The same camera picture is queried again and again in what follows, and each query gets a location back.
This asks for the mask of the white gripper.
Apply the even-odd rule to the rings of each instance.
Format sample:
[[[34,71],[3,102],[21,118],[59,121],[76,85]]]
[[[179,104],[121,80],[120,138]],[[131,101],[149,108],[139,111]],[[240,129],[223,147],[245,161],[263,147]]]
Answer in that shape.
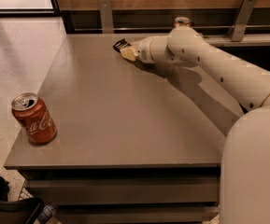
[[[121,57],[142,63],[166,62],[170,58],[166,36],[149,36],[133,43],[132,47],[121,49]]]

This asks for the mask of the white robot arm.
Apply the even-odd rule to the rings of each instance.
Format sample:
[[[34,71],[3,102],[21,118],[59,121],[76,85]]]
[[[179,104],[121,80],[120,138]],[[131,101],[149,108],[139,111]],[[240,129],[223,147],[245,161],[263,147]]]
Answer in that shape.
[[[248,110],[227,134],[220,171],[220,224],[270,224],[270,72],[207,43],[188,26],[120,48],[142,63],[191,62]]]

